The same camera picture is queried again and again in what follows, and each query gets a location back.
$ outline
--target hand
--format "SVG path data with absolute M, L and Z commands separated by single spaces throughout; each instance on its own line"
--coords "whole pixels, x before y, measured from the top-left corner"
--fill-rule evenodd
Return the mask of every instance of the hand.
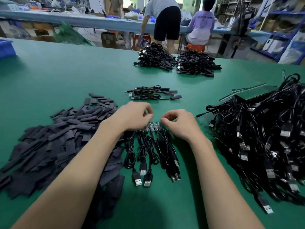
M 120 107 L 109 119 L 126 131 L 142 129 L 152 118 L 153 109 L 149 103 L 131 101 Z
M 187 142 L 204 136 L 193 114 L 185 109 L 168 111 L 160 120 L 175 136 Z

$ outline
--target blue plastic bin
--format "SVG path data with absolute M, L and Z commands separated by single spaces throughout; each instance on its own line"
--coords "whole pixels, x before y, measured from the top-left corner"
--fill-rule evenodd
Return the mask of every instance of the blue plastic bin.
M 0 39 L 0 59 L 16 54 L 11 40 Z

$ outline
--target orange stool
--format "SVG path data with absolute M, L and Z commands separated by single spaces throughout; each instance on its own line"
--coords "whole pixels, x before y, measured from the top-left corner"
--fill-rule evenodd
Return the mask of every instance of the orange stool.
M 140 36 L 139 34 L 136 34 L 136 35 L 135 35 L 135 39 L 133 40 L 132 48 L 135 48 L 135 41 L 136 41 L 137 39 L 139 39 L 139 36 Z M 150 41 L 150 35 L 149 35 L 149 34 L 144 34 L 144 35 L 143 35 L 143 38 L 146 39 L 146 40 L 148 40 L 149 42 L 151 42 L 151 41 Z
M 193 45 L 191 43 L 188 43 L 187 48 L 189 50 L 198 51 L 199 53 L 204 53 L 204 50 L 206 49 L 206 46 L 205 45 Z

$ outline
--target long table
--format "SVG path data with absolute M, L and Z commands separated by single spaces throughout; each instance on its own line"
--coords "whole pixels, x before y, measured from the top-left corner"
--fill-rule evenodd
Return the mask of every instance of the long table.
M 141 33 L 141 21 L 127 20 L 127 19 L 113 19 L 103 18 L 93 15 L 76 15 L 69 12 L 40 12 L 40 11 L 3 11 L 0 10 L 0 17 L 13 20 L 22 21 L 36 21 L 59 24 L 63 21 L 72 26 L 98 28 L 106 30 L 120 30 L 126 32 Z M 155 29 L 154 23 L 148 23 L 145 33 L 153 34 Z M 180 33 L 190 33 L 191 30 L 187 26 L 180 27 Z M 214 34 L 234 34 L 230 28 L 214 28 Z M 251 31 L 249 36 L 259 43 L 265 43 L 271 36 L 270 33 L 264 31 Z
M 59 109 L 79 106 L 88 93 L 111 97 L 122 106 L 130 101 L 125 90 L 138 86 L 161 85 L 178 90 L 179 100 L 150 101 L 154 110 L 153 121 L 168 110 L 184 108 L 194 115 L 205 111 L 209 104 L 232 89 L 246 88 L 260 83 L 279 85 L 282 70 L 287 74 L 299 73 L 305 80 L 302 66 L 280 65 L 268 62 L 216 59 L 223 69 L 214 78 L 177 74 L 157 68 L 132 65 L 137 52 L 89 46 L 38 42 L 13 39 L 17 57 L 0 60 L 0 167 L 10 157 L 17 139 L 28 127 L 48 125 L 50 115 Z M 206 114 L 198 118 L 204 134 L 215 143 L 208 124 L 213 118 Z M 150 188 L 135 187 L 131 170 L 122 169 L 125 182 L 113 218 L 101 221 L 98 228 L 198 229 L 207 228 L 204 205 L 194 156 L 182 140 L 173 144 L 180 162 L 181 181 L 172 183 L 166 172 L 153 167 Z M 267 229 L 304 228 L 305 208 L 288 202 L 277 203 L 266 193 L 274 214 L 266 215 L 253 195 L 240 183 L 237 173 L 217 154 L 233 182 L 249 206 Z M 37 199 L 41 191 L 30 198 L 10 200 L 0 193 L 0 228 L 7 229 Z

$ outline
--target white box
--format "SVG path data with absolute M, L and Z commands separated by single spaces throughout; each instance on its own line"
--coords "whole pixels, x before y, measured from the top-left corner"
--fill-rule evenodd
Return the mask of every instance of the white box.
M 268 52 L 269 53 L 274 53 L 275 50 L 279 49 L 280 47 L 282 47 L 284 44 L 284 41 L 280 41 L 280 40 L 273 40 L 273 42 L 271 43 Z
M 273 39 L 268 39 L 262 50 L 267 51 L 269 49 L 269 47 L 271 46 L 272 42 L 273 42 Z

